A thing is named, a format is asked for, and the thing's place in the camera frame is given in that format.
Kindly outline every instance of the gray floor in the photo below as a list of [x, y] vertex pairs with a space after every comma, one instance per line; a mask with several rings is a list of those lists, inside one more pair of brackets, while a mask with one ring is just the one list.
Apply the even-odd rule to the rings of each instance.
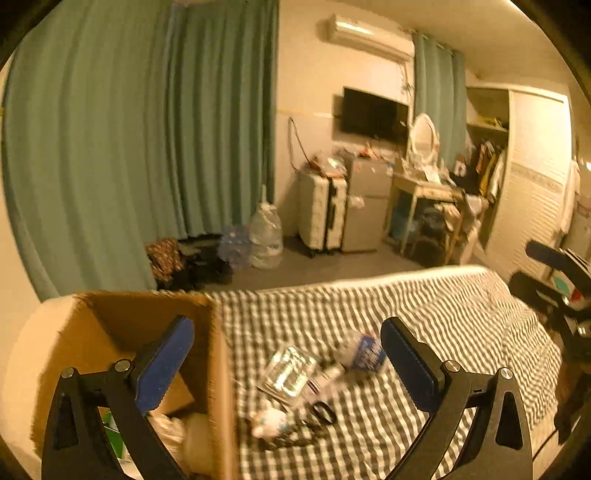
[[208, 285], [206, 290], [260, 290], [291, 287], [350, 278], [367, 278], [389, 273], [420, 270], [422, 267], [382, 244], [376, 252], [316, 255], [308, 258], [298, 238], [285, 239], [283, 259], [278, 268], [237, 270], [229, 285]]

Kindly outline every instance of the checkered bed sheet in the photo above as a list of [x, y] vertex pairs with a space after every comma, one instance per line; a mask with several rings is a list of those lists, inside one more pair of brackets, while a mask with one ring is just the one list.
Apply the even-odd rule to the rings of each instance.
[[[511, 368], [530, 429], [556, 406], [560, 351], [535, 314], [490, 271], [403, 276], [375, 287], [229, 291], [212, 297], [232, 356], [245, 480], [381, 479], [394, 468], [427, 415], [415, 408], [391, 365], [333, 397], [337, 424], [312, 445], [265, 450], [244, 422], [266, 399], [256, 384], [282, 343], [329, 359], [349, 330], [379, 338], [381, 323], [390, 316], [400, 317], [439, 358], [455, 359], [467, 371]], [[451, 471], [474, 413], [465, 411], [435, 478]]]

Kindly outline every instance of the television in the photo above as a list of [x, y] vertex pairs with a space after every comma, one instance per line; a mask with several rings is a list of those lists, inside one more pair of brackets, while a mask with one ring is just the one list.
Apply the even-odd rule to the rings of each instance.
[[345, 87], [340, 130], [406, 144], [408, 105]]

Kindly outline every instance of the gray mini fridge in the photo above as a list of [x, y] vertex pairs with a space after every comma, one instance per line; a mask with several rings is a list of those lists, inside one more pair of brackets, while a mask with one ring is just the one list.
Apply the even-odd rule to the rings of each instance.
[[392, 173], [385, 162], [344, 158], [349, 174], [347, 212], [341, 250], [368, 252], [382, 242], [384, 221], [392, 185]]

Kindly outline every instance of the black scissors handle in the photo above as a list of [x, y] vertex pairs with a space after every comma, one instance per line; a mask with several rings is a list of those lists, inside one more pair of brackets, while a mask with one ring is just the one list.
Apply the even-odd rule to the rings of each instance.
[[318, 420], [318, 422], [324, 427], [336, 423], [335, 411], [323, 401], [317, 401], [310, 405], [310, 411], [316, 420]]

